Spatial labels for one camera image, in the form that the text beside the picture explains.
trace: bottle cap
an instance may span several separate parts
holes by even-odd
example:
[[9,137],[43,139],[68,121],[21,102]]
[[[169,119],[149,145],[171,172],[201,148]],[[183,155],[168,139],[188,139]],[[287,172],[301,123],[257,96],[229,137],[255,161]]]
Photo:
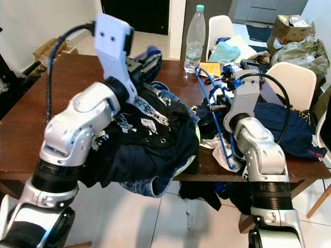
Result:
[[203,12],[204,9],[205,9],[205,6],[200,5],[200,4],[197,5],[197,11]]

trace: plastic water bottle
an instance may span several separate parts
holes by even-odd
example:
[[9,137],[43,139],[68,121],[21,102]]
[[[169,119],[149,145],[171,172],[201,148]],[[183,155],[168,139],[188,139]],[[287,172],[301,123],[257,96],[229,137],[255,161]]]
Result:
[[203,5],[197,5],[197,11],[188,28],[184,62],[184,69],[187,73],[194,73],[195,67],[200,64],[202,46],[206,36],[206,24],[203,10]]

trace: denim jeans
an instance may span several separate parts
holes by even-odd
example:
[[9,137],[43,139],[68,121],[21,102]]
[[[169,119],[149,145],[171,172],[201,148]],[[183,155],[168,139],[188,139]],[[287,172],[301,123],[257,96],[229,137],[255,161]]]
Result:
[[[180,98],[178,98],[176,95],[169,91],[169,88],[165,84],[161,82],[153,82],[151,83],[151,86],[160,90],[162,97],[171,99],[171,101],[177,101],[184,104],[184,102]],[[185,106],[188,110],[191,120],[194,122],[194,124],[197,124],[200,120],[199,117],[197,117],[193,113],[189,106]],[[185,164],[186,161],[179,163],[175,166],[175,170],[167,176],[156,176],[154,178],[149,178],[136,182],[120,182],[119,184],[128,191],[144,196],[158,198],[161,197],[167,191],[176,171],[179,168],[183,167]]]

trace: white wall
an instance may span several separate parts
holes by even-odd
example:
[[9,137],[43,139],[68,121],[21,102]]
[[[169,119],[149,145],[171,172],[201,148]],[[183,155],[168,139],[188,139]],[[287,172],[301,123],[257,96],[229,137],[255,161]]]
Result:
[[169,8],[169,57],[180,59],[184,29],[186,0],[170,0]]
[[35,49],[93,20],[97,6],[91,0],[0,0],[0,53],[15,73],[21,72],[34,62]]
[[[331,60],[331,1],[330,0],[308,0],[308,3],[302,13],[302,17],[309,22],[315,22],[316,38],[321,39],[325,45],[329,60]],[[326,89],[331,85],[331,69],[328,69],[326,75]]]

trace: door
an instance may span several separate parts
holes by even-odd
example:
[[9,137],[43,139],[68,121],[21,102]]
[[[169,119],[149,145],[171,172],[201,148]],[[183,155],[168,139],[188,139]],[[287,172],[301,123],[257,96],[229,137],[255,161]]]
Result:
[[102,10],[129,23],[134,30],[168,34],[170,0],[101,0]]

